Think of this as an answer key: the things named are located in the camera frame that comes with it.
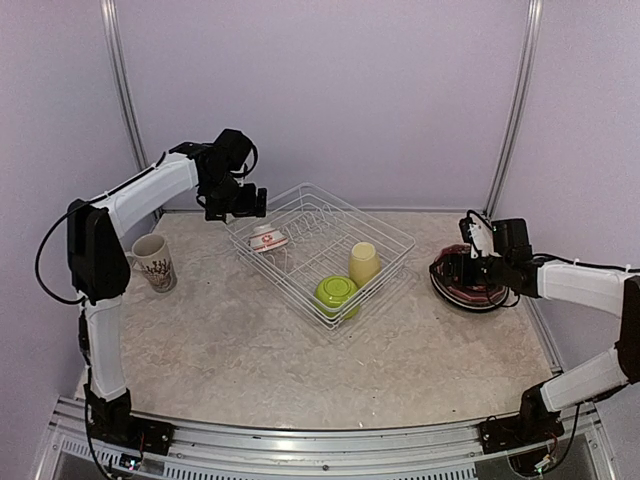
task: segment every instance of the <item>marble countertop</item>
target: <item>marble countertop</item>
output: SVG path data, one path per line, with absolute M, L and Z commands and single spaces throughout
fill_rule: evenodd
M 224 226 L 165 214 L 155 232 L 168 240 L 178 284 L 161 295 L 134 275 L 125 294 L 122 359 L 134 409 L 304 429 L 516 410 L 524 389 L 550 377 L 524 308 L 463 313 L 429 283 L 436 253 L 459 242 L 460 215 L 376 215 L 420 241 L 398 296 L 332 337 L 235 257 Z

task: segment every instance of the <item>green bowl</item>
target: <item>green bowl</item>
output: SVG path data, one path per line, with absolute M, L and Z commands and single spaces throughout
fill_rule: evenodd
M 338 315 L 339 312 L 329 312 L 322 308 L 322 306 L 329 308 L 341 307 L 347 300 L 353 297 L 357 291 L 358 286 L 348 277 L 342 277 L 340 275 L 327 277 L 316 287 L 315 297 L 322 302 L 318 303 L 318 309 L 327 317 L 333 318 Z M 344 316 L 344 319 L 347 320 L 353 317 L 359 310 L 360 305 L 352 308 Z

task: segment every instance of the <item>white wall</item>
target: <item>white wall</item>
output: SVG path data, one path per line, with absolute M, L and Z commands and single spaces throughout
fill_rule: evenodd
M 538 252 L 640 265 L 640 3 L 545 2 L 532 85 L 499 217 Z M 613 317 L 540 302 L 564 366 L 610 347 Z M 625 479 L 640 471 L 640 387 L 599 405 Z
M 36 285 L 33 260 L 75 198 L 135 172 L 119 113 L 100 3 L 5 0 L 0 8 L 0 477 L 28 478 L 58 395 L 82 366 L 77 310 Z M 64 226 L 42 262 L 72 296 Z
M 466 208 L 489 190 L 527 7 L 136 0 L 118 15 L 150 158 L 235 127 L 271 194 L 310 181 L 359 206 Z

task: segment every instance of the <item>mug handle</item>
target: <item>mug handle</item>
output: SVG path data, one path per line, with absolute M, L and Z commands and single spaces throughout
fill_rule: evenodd
M 142 269 L 139 267 L 136 267 L 138 260 L 136 260 L 135 255 L 131 252 L 124 252 L 124 256 L 127 257 L 127 262 L 129 263 L 129 268 L 131 269 L 131 271 L 133 273 L 142 275 Z

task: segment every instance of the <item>wire basket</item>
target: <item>wire basket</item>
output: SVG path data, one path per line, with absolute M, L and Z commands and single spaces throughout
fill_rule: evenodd
M 249 238 L 254 227 L 267 223 L 282 232 L 289 242 L 259 253 L 249 246 Z M 410 235 L 310 183 L 272 199 L 266 218 L 237 219 L 227 229 L 245 263 L 329 330 L 336 329 L 354 308 L 376 296 L 400 272 L 415 245 Z M 316 287 L 330 275 L 349 276 L 349 254 L 358 242 L 376 247 L 380 273 L 340 307 L 318 308 Z

